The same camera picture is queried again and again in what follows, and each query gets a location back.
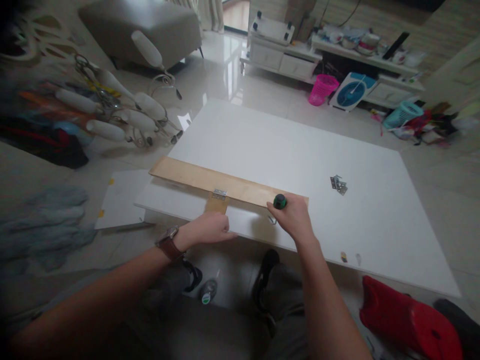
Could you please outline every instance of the teal basket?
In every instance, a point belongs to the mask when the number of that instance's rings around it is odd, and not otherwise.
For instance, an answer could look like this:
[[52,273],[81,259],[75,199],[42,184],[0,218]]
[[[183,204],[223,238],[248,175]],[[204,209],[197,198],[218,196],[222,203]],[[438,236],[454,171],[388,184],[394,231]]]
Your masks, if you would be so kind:
[[384,121],[383,126],[387,129],[402,127],[407,121],[422,116],[424,111],[412,102],[402,101]]

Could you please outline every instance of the metal bracket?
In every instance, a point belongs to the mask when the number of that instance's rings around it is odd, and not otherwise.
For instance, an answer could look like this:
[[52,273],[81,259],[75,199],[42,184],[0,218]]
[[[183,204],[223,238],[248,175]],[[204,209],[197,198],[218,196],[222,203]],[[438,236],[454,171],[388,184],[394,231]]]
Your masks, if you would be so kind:
[[341,178],[341,176],[335,175],[334,177],[330,177],[330,182],[331,188],[335,189],[337,192],[340,193],[340,195],[343,196],[349,188],[347,187],[346,182],[340,181]]
[[219,200],[225,200],[226,196],[227,196],[227,192],[219,189],[215,189],[211,195],[212,198],[219,199]]

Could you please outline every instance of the watch face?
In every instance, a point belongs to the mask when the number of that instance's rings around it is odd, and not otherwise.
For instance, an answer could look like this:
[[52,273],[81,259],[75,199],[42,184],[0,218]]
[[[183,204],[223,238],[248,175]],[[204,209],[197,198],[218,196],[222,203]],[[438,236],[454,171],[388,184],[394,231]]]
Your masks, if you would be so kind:
[[179,227],[177,225],[169,227],[161,236],[155,241],[155,244],[158,246],[167,239],[173,239],[175,234],[178,233]]
[[179,231],[179,227],[177,225],[175,226],[172,226],[170,227],[168,230],[167,230],[167,233],[168,233],[168,237],[170,239],[173,239],[175,234]]

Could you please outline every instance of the screwdriver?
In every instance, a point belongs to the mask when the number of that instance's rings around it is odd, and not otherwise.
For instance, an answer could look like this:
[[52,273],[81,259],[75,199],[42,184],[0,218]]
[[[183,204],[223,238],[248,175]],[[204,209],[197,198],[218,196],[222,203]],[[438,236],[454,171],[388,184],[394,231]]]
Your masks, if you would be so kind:
[[283,194],[278,194],[273,199],[273,207],[278,210],[282,210],[285,206],[287,206],[287,199]]

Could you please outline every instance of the wristwatch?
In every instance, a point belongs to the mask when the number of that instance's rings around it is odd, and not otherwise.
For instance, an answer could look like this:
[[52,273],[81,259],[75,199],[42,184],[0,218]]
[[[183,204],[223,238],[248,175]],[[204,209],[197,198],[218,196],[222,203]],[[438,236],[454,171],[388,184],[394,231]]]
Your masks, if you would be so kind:
[[177,225],[169,227],[158,240],[155,241],[155,246],[162,250],[166,257],[172,261],[177,260],[185,255],[184,252],[181,252],[174,244],[174,236],[179,232],[179,227]]

